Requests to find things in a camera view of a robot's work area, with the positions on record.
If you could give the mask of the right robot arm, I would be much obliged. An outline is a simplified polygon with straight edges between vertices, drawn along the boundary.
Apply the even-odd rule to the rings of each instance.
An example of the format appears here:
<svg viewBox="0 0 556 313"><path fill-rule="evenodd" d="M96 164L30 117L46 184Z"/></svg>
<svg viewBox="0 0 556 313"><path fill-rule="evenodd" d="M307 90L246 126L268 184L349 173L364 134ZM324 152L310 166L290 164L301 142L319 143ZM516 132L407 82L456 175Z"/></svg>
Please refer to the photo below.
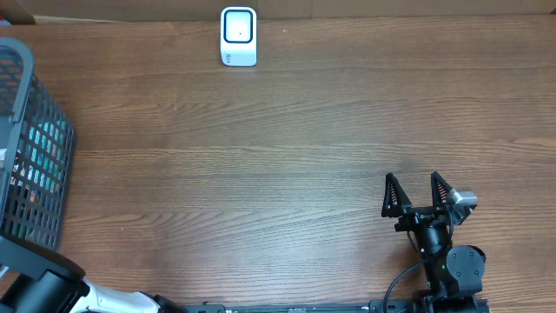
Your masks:
<svg viewBox="0 0 556 313"><path fill-rule="evenodd" d="M394 174L385 178L381 215L396 218L397 232L407 235L420 261L400 273L381 301L382 312L488 312L486 300L476 297L483 289L486 254L473 245L454 245L454 229L463 224L478 204L472 191L458 191L438 173L431 174L432 204L414 207ZM422 268L427 288L410 300L390 300L394 287Z"/></svg>

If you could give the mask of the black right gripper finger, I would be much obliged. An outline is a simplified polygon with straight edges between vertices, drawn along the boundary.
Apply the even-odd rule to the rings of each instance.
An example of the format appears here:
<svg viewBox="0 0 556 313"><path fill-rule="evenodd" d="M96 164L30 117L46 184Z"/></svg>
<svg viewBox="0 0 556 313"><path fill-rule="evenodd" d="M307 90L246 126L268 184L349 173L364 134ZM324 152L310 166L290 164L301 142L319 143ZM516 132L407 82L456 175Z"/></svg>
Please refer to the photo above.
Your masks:
<svg viewBox="0 0 556 313"><path fill-rule="evenodd" d="M386 174L385 195L383 199L381 216L400 217L413 207L405 191L401 188L395 175L390 172Z"/></svg>
<svg viewBox="0 0 556 313"><path fill-rule="evenodd" d="M431 189L433 206L440 207L448 200L448 194L453 187L437 172L431 174Z"/></svg>

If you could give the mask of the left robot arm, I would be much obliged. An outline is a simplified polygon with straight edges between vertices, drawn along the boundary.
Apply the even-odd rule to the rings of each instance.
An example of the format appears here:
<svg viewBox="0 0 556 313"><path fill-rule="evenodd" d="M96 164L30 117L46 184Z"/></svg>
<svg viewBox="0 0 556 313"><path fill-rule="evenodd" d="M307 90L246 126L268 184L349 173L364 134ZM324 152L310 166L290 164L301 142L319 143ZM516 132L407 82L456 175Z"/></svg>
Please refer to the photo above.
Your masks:
<svg viewBox="0 0 556 313"><path fill-rule="evenodd" d="M122 292L96 285L59 253L12 235L1 236L1 272L17 279L1 296L2 312L183 312L162 296Z"/></svg>

